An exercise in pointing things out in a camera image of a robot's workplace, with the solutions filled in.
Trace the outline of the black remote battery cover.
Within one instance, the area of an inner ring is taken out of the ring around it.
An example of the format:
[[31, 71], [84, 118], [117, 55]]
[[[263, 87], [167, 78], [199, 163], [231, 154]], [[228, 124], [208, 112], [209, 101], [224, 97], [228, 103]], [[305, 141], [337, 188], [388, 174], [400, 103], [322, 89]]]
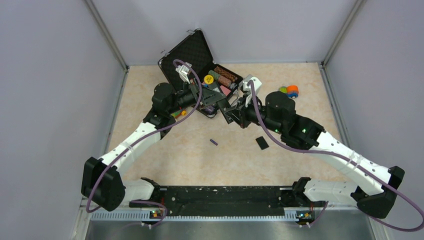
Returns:
[[267, 143], [267, 141], [265, 140], [263, 136], [256, 138], [255, 141], [261, 150], [265, 150], [269, 148], [269, 144]]

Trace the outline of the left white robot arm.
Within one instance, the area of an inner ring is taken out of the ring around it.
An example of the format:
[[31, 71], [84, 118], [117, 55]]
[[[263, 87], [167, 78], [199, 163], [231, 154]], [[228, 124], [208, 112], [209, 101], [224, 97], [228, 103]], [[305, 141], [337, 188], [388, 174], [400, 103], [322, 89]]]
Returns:
[[86, 211], [94, 212], [91, 203], [109, 212], [125, 199], [122, 175], [150, 146], [163, 139], [178, 124], [173, 113], [187, 107], [213, 105], [227, 96], [218, 87], [187, 84], [176, 92], [171, 84], [160, 83], [153, 91], [152, 107], [142, 122], [123, 142], [100, 158], [90, 157], [84, 164], [81, 194], [87, 197]]

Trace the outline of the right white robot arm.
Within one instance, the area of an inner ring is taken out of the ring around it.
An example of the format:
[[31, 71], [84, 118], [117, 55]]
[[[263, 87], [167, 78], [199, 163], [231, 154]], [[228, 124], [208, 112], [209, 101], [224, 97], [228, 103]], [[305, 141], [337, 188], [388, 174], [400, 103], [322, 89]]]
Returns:
[[348, 178], [348, 181], [323, 181], [302, 177], [293, 184], [293, 200], [299, 206], [310, 202], [337, 202], [358, 207], [371, 217], [384, 219], [393, 208], [404, 170], [378, 165], [345, 146], [323, 126], [298, 115], [295, 101], [284, 93], [269, 93], [265, 102], [244, 95], [234, 105], [218, 102], [227, 122], [246, 128], [249, 124], [264, 126], [280, 135], [280, 142], [322, 159]]

